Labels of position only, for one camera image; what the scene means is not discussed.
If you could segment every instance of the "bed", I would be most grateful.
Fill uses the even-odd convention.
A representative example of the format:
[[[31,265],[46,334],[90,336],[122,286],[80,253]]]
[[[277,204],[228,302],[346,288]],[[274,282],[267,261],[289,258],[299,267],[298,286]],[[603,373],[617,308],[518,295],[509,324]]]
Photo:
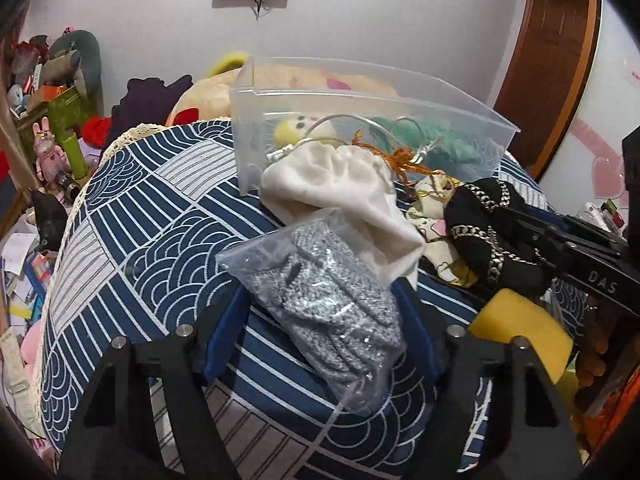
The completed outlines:
[[[527,203],[547,208],[536,183],[507,153],[495,172]],[[410,199],[397,185],[398,206]],[[228,275],[215,254],[279,226],[256,192],[240,196],[229,120],[142,126],[121,137],[72,211],[47,298],[40,408],[51,443],[62,450],[78,399],[109,341],[161,338],[192,322]],[[420,271],[418,294],[451,323],[476,315],[460,292]],[[565,329],[580,337],[585,298],[560,282],[551,291]],[[243,479],[379,479],[405,471],[435,392],[409,355],[392,370],[391,393],[371,416],[345,413],[288,336],[258,304],[208,404]],[[476,416],[460,465],[473,467],[492,385],[478,384]],[[165,463],[180,469],[162,398],[152,387]]]

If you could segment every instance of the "brown wooden door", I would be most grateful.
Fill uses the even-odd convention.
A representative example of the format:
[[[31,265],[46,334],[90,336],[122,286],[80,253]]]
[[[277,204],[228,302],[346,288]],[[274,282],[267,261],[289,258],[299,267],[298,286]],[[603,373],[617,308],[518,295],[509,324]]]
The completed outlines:
[[[521,128],[509,150],[537,178],[555,153],[579,99],[587,72],[580,67],[584,64],[586,69],[589,16],[590,0],[527,0],[495,110]]]

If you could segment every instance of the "transparent storage box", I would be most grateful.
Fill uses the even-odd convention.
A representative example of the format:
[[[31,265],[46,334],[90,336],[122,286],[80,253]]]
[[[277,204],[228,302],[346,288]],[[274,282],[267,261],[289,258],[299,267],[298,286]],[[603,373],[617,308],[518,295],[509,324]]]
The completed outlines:
[[[332,130],[384,152],[414,150],[436,139],[422,163],[469,182],[492,176],[519,129],[442,79],[387,66],[303,57],[251,57],[229,89],[240,192],[258,189],[274,132],[284,121],[306,124],[351,114],[383,124],[398,140],[352,117],[333,118]]]

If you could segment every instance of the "white drawstring bag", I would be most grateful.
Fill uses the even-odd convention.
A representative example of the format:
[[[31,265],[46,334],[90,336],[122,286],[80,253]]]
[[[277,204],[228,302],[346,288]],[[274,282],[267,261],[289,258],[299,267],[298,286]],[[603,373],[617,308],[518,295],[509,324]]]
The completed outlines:
[[[357,219],[367,245],[354,252],[384,286],[405,276],[416,287],[425,241],[396,205],[386,162],[359,146],[308,142],[262,174],[260,200],[285,225],[322,208]]]

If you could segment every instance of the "pink rabbit toy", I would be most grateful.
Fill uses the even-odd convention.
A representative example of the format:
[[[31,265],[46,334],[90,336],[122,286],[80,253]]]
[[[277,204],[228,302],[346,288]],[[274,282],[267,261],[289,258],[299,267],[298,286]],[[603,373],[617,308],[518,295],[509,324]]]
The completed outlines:
[[[36,154],[36,173],[46,184],[53,184],[60,171],[70,171],[65,152],[56,144],[49,130],[49,119],[42,118],[42,129],[33,123],[33,152]]]

